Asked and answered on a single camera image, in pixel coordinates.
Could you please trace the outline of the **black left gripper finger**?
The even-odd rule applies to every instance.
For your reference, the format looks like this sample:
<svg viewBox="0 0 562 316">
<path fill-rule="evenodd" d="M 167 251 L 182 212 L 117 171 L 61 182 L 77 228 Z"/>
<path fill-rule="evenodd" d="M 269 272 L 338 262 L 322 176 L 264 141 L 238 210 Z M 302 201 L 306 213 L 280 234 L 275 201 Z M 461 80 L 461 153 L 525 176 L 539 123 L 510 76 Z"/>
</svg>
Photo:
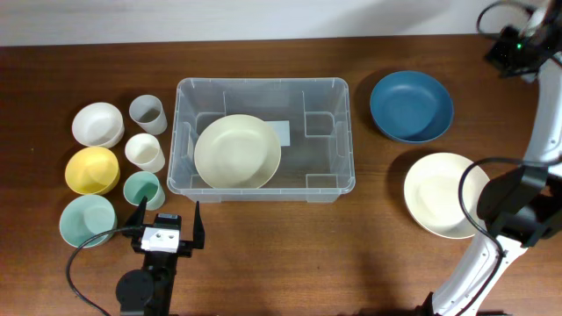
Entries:
<svg viewBox="0 0 562 316">
<path fill-rule="evenodd" d="M 205 228 L 200 214 L 199 202 L 196 203 L 194 222 L 192 228 L 192 240 L 186 241 L 184 245 L 189 249 L 205 248 Z"/>
<path fill-rule="evenodd" d="M 127 219 L 125 223 L 126 231 L 123 231 L 122 234 L 127 238 L 140 238 L 144 233 L 145 225 L 144 225 L 144 217 L 146 212 L 148 198 L 144 196 L 140 204 L 137 206 L 136 210 L 132 213 L 132 215 Z"/>
</svg>

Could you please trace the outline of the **beige bowl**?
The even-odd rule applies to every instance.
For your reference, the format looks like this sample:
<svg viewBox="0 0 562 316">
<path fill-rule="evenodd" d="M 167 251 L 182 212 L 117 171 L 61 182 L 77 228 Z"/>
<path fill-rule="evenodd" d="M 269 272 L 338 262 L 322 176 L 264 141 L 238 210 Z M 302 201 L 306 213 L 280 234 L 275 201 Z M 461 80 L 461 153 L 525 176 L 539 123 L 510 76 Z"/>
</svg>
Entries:
<svg viewBox="0 0 562 316">
<path fill-rule="evenodd" d="M 254 116 L 234 114 L 199 135 L 194 164 L 214 189 L 259 189 L 276 174 L 281 156 L 273 127 Z"/>
</svg>

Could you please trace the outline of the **dark blue bowl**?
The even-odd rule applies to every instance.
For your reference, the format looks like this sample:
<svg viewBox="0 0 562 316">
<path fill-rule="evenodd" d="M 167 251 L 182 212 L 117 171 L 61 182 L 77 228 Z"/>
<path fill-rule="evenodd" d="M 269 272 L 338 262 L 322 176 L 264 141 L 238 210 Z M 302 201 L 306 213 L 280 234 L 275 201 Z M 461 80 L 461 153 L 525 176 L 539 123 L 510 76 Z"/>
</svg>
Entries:
<svg viewBox="0 0 562 316">
<path fill-rule="evenodd" d="M 371 92 L 370 111 L 382 134 L 409 144 L 441 137 L 455 116 L 449 91 L 419 71 L 394 72 L 378 81 Z"/>
</svg>

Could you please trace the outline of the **cream white bowl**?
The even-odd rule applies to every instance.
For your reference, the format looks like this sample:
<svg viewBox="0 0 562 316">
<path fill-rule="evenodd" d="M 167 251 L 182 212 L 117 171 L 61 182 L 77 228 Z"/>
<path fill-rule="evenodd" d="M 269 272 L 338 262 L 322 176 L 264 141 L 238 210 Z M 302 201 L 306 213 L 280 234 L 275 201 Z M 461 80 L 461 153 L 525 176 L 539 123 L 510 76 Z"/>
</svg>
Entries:
<svg viewBox="0 0 562 316">
<path fill-rule="evenodd" d="M 409 169 L 404 199 L 411 216 L 425 230 L 453 240 L 477 233 L 458 200 L 460 178 L 471 164 L 459 154 L 435 153 L 422 157 Z"/>
</svg>

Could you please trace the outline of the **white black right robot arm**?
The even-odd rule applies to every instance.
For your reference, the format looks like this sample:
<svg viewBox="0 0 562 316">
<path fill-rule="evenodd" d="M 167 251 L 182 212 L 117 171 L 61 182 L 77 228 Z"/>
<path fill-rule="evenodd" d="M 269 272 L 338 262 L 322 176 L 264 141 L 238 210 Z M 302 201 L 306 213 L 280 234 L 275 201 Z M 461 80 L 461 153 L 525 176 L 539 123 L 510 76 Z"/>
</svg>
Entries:
<svg viewBox="0 0 562 316">
<path fill-rule="evenodd" d="M 540 82 L 537 114 L 522 159 L 489 157 L 470 164 L 460 179 L 486 163 L 514 165 L 481 191 L 477 233 L 450 279 L 431 292 L 416 315 L 476 315 L 506 268 L 542 239 L 561 229 L 561 0 L 541 7 L 514 1 L 528 16 L 522 29 L 488 33 L 494 45 L 485 56 L 502 77 Z"/>
</svg>

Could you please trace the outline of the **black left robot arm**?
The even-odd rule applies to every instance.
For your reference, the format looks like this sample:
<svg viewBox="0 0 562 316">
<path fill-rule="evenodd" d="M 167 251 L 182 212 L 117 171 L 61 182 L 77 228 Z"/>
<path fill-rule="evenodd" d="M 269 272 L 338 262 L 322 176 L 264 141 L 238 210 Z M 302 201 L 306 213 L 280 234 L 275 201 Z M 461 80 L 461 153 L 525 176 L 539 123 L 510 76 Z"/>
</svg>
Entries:
<svg viewBox="0 0 562 316">
<path fill-rule="evenodd" d="M 123 235 L 131 240 L 137 254 L 144 255 L 140 269 L 134 269 L 120 278 L 116 299 L 121 315 L 167 315 L 173 292 L 177 261 L 190 258 L 192 251 L 205 247 L 205 229 L 199 207 L 195 207 L 192 239 L 181 238 L 182 217 L 159 213 L 154 223 L 144 222 L 148 199 L 143 197 L 136 210 L 126 221 L 132 230 Z"/>
</svg>

